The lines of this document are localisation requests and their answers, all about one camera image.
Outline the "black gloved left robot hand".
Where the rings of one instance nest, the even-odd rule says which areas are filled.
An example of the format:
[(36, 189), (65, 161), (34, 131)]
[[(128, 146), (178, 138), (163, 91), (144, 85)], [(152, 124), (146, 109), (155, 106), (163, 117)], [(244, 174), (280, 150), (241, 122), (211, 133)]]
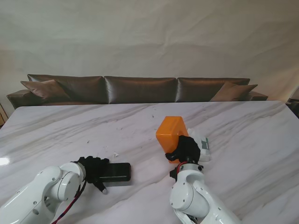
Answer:
[(93, 184), (103, 194), (107, 194), (107, 189), (101, 180), (101, 176), (107, 169), (109, 159), (100, 157), (80, 157), (78, 161), (71, 161), (78, 164), (82, 169), (85, 170), (84, 182), (85, 184)]

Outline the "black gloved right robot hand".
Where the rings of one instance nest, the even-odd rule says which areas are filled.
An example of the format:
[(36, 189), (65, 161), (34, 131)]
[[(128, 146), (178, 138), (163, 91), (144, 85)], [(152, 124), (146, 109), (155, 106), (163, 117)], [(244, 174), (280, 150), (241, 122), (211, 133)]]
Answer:
[(201, 151), (195, 140), (192, 137), (180, 135), (176, 149), (171, 153), (166, 153), (165, 157), (169, 161), (178, 160), (179, 162), (197, 164), (200, 155)]

